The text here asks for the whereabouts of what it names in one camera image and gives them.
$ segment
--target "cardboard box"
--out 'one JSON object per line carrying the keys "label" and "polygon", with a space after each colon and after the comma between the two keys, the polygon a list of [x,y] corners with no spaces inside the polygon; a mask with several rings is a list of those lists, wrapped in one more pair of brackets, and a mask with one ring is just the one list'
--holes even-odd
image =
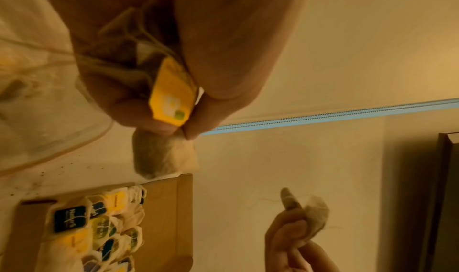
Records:
{"label": "cardboard box", "polygon": [[[193,176],[145,183],[145,244],[133,254],[136,272],[188,272],[193,265]],[[111,185],[21,202],[15,211],[1,272],[34,272],[48,209],[56,202],[133,183]]]}

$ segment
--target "blue zipper strip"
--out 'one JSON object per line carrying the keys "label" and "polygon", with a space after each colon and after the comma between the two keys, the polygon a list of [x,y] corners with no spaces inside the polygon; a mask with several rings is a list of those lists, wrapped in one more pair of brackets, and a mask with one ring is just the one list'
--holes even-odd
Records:
{"label": "blue zipper strip", "polygon": [[416,113],[443,109],[459,108],[459,99],[431,101],[425,103],[415,103],[407,105],[398,105],[390,107],[380,107],[372,109],[360,109],[354,111],[327,113],[319,115],[310,115],[304,117],[293,117],[278,120],[258,121],[243,124],[232,124],[216,127],[214,130],[204,133],[203,135],[232,133],[241,131],[260,130],[268,128],[287,127],[295,125],[306,125],[324,122],[334,122],[342,120],[362,119],[389,115],[398,115],[406,113]]}

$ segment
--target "yellow tag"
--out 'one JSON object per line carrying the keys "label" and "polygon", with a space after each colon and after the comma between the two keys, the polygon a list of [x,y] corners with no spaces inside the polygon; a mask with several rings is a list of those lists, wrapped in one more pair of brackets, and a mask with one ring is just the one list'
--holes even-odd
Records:
{"label": "yellow tag", "polygon": [[197,89],[191,75],[175,59],[165,58],[150,96],[153,118],[182,126],[195,106]]}
{"label": "yellow tag", "polygon": [[73,234],[60,237],[56,241],[75,248],[78,254],[82,254],[89,249],[89,245],[92,242],[92,236],[89,231],[90,229],[88,228],[81,229]]}
{"label": "yellow tag", "polygon": [[126,193],[124,191],[118,191],[112,194],[104,194],[104,198],[107,201],[107,212],[117,213],[126,207]]}

